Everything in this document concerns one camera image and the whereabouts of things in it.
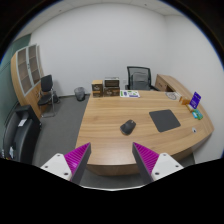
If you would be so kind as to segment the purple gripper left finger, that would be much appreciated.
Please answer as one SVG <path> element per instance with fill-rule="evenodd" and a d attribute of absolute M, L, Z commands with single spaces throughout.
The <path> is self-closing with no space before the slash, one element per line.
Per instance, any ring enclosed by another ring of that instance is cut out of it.
<path fill-rule="evenodd" d="M 86 143 L 65 154 L 65 160 L 71 170 L 71 181 L 80 184 L 85 167 L 91 154 L 91 143 Z"/>

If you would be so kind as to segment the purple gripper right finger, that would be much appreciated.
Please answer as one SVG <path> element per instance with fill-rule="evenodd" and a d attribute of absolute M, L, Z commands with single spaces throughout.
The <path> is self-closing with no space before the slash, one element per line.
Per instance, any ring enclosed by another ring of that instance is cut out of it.
<path fill-rule="evenodd" d="M 159 158 L 159 154 L 136 142 L 132 145 L 132 153 L 136 160 L 143 183 L 152 183 L 153 178 L 151 174 Z"/>

